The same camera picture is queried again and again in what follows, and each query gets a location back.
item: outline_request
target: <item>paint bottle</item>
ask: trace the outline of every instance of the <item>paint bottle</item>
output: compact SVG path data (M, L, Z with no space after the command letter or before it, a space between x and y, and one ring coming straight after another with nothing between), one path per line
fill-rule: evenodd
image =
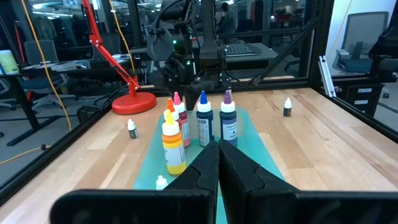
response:
M184 140L184 146L188 147L191 144L191 138L189 137L189 123L188 113L185 109L184 102L181 102L180 96L177 92L174 92L174 108L178 111L182 123L182 138Z
M236 120L235 102L231 100L229 91L225 91L224 102L221 102L220 111L221 139L232 145L238 144L238 122Z
M171 98L167 99L166 109L170 110L170 112L172 113L172 117L173 117L174 121L178 122L178 126L180 128L180 131L182 131L182 121L180 119L180 115L178 114L178 111L174 108L173 100Z
M214 141L213 111L211 110L211 103L207 101L204 91L200 94L200 101L197 106L199 144L201 146L207 146L210 141Z
M284 105L284 116L292 115L292 102L290 98L287 98Z
M136 128L136 124L132 121L132 119L129 119L129 122L127 122L127 129L129 130L130 138L135 139L138 138L138 132Z
M182 133L170 110L166 110L164 116L162 141L167 170L172 175L180 175L187 168Z
M157 176L156 180L156 190L163 190L167 187L167 180L162 175Z

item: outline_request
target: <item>keyboard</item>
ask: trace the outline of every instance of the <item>keyboard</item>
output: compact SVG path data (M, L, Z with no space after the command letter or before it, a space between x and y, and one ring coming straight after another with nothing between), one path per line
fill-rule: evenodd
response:
M228 44L224 47L226 57L260 55L261 50L248 44Z

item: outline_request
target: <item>small white bottle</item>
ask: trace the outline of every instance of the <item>small white bottle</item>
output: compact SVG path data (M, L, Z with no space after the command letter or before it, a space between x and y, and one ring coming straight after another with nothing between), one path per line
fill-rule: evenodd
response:
M292 102L290 98L287 98L284 105L284 116L292 115Z
M136 124L134 124L134 122L132 121L132 119L129 119L129 122L127 122L127 129L129 130L131 139L138 138L137 127Z
M163 190L167 187L167 180L162 175L157 176L156 180L156 190Z

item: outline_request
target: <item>purple bottle cap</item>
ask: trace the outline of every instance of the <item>purple bottle cap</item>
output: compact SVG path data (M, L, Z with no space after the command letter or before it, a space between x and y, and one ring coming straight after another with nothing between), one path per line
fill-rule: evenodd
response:
M229 91L225 91L225 96L224 96L224 104L231 104L231 95L229 94Z

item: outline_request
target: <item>wooden table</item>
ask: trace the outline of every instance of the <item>wooden table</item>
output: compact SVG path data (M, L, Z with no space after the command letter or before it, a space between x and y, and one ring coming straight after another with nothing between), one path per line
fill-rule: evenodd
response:
M292 116L282 116L287 97ZM211 95L214 108L223 95ZM286 181L305 190L397 190L398 145L309 88L233 93ZM131 189L166 98L145 113L111 111L0 209L0 222L45 223L74 189ZM130 139L127 120L137 124Z

